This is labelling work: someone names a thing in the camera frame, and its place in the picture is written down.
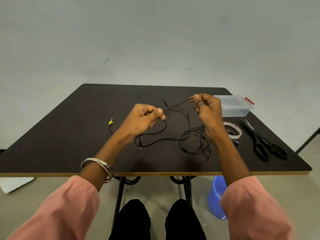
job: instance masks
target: hand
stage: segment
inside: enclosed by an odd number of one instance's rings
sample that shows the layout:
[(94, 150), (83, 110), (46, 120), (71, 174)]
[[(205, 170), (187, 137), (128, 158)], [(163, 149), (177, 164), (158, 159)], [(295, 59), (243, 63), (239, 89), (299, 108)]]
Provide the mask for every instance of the hand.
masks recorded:
[(134, 138), (154, 126), (157, 119), (166, 119), (162, 109), (147, 104), (136, 104), (120, 128), (114, 133), (125, 140), (125, 144), (134, 141)]
[(223, 125), (221, 100), (219, 98), (202, 93), (192, 96), (190, 102), (195, 103), (194, 108), (206, 127), (206, 134), (211, 139), (217, 135), (226, 134), (226, 129)]

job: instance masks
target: pink shirt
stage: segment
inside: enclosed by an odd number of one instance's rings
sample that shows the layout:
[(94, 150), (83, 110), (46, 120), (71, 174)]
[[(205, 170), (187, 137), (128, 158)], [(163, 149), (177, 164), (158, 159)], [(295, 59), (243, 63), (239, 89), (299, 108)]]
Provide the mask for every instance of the pink shirt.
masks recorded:
[[(72, 176), (8, 240), (85, 239), (99, 204), (97, 189)], [(229, 185), (221, 205), (228, 218), (230, 239), (294, 239), (288, 217), (254, 176)]]

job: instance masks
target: table edge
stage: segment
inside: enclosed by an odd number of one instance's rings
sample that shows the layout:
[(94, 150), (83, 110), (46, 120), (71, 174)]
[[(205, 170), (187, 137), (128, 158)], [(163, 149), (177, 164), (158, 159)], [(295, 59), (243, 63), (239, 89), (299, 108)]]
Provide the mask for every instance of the table edge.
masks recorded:
[[(311, 171), (266, 171), (252, 172), (253, 175), (308, 175)], [(19, 177), (71, 177), (77, 173), (0, 173), (3, 178)], [(115, 177), (153, 177), (153, 176), (220, 176), (222, 172), (123, 172), (114, 173)]]

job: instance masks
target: adhesive tape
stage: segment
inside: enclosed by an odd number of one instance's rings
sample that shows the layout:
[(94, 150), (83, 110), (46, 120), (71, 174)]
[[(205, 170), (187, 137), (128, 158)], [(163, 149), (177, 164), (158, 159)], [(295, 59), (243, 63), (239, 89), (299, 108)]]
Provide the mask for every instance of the adhesive tape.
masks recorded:
[(233, 123), (229, 123), (229, 122), (223, 122), (223, 124), (235, 128), (236, 131), (239, 133), (239, 135), (237, 135), (237, 136), (229, 135), (229, 137), (230, 137), (231, 139), (239, 139), (239, 138), (240, 138), (240, 136), (242, 135), (242, 131), (241, 131), (241, 129), (240, 129), (238, 126), (236, 126), (236, 125), (233, 124)]

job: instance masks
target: plastic container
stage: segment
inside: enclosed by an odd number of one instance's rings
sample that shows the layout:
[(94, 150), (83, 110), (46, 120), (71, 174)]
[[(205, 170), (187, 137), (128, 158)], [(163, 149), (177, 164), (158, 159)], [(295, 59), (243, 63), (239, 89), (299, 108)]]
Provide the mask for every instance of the plastic container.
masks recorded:
[(245, 117), (254, 104), (239, 95), (214, 95), (221, 100), (223, 117)]
[(207, 197), (207, 203), (210, 212), (217, 218), (226, 220), (226, 214), (224, 213), (220, 200), (227, 189), (226, 181), (223, 176), (215, 176), (212, 181), (212, 189)]

